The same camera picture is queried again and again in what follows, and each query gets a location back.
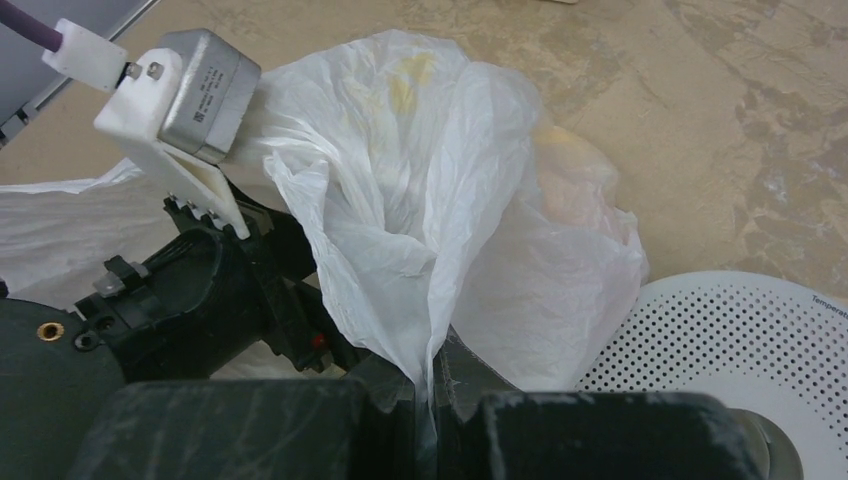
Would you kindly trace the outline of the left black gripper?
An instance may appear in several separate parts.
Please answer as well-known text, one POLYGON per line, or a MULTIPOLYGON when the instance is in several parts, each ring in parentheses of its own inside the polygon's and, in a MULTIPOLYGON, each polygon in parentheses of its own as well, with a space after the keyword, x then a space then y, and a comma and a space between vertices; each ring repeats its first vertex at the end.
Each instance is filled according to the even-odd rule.
POLYGON ((244 194, 236 205, 246 238, 167 198, 177 236, 142 262, 105 262, 76 303, 76 350, 109 352, 127 382, 204 379, 257 342, 299 371, 364 360, 307 283, 317 266, 300 223, 244 194))

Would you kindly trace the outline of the white plastic bag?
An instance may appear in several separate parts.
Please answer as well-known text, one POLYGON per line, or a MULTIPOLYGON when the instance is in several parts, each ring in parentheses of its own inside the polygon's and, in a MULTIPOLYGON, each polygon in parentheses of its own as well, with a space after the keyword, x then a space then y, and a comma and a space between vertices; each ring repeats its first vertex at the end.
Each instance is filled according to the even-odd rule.
MULTIPOLYGON (((522 74, 443 39, 391 30, 261 70, 218 167, 235 200, 300 223, 340 333, 422 401, 451 333, 523 388, 568 386, 649 269, 609 161, 522 74)), ((72 310, 108 259, 177 236, 169 197, 126 156, 97 179, 3 186, 1 301, 72 310)))

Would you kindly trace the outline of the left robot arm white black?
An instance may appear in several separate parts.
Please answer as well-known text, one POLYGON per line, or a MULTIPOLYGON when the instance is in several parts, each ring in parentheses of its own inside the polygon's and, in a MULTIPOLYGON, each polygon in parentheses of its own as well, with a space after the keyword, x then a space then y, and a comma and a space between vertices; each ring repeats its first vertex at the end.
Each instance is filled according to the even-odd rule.
POLYGON ((178 235, 143 262, 115 256, 72 310, 1 301, 1 474, 59 479, 105 400, 139 381, 205 380, 256 342, 303 371, 350 369, 352 346, 307 283, 290 214, 239 195, 249 235, 169 198, 178 235))

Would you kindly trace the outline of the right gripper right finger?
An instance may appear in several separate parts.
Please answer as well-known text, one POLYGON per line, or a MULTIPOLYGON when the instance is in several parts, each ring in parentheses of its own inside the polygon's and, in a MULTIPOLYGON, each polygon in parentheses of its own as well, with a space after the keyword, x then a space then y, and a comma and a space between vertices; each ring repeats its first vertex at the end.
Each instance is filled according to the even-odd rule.
POLYGON ((441 479, 759 479, 702 394, 524 392, 451 333, 433 361, 441 479))

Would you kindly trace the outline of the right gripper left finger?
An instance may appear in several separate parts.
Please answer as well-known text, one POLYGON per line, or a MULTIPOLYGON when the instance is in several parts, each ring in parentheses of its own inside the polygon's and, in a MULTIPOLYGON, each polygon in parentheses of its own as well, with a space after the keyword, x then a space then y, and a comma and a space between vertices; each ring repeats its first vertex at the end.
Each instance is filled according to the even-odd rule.
POLYGON ((415 479, 413 388, 372 355, 339 379, 135 383, 72 479, 415 479))

